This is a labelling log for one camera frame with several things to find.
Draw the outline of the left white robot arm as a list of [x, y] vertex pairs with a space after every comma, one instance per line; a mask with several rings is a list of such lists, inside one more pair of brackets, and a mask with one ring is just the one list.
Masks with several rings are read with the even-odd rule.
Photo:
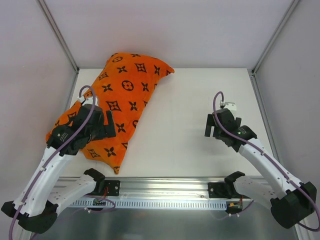
[[59, 214], [77, 199], [104, 191], [105, 176], [93, 168], [66, 189], [52, 190], [79, 150], [91, 141], [115, 136], [112, 111], [103, 111], [94, 104], [82, 105], [68, 117], [67, 123], [52, 130], [43, 157], [26, 188], [16, 200], [5, 202], [1, 211], [24, 230], [45, 233]]

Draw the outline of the orange patterned pillowcase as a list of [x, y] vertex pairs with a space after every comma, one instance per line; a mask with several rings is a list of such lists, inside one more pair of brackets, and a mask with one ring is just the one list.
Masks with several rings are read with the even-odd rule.
[[[93, 140], [80, 151], [88, 160], [103, 162], [118, 174], [129, 141], [156, 86], [162, 78], [174, 72], [167, 63], [152, 56], [115, 53], [91, 87], [82, 91], [73, 105], [57, 119], [52, 130], [67, 123], [68, 117], [81, 106], [96, 100], [103, 112], [112, 111], [116, 137]], [[52, 130], [46, 135], [46, 142]]]

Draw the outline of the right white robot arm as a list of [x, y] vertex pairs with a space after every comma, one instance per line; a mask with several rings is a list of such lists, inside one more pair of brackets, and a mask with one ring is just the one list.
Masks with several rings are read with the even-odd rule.
[[316, 206], [317, 188], [309, 181], [302, 182], [271, 157], [257, 135], [241, 118], [234, 117], [224, 107], [207, 115], [205, 137], [221, 140], [236, 153], [248, 160], [267, 181], [262, 185], [241, 171], [224, 178], [223, 183], [211, 183], [208, 190], [222, 198], [245, 196], [269, 209], [276, 222], [285, 229], [299, 225], [313, 213]]

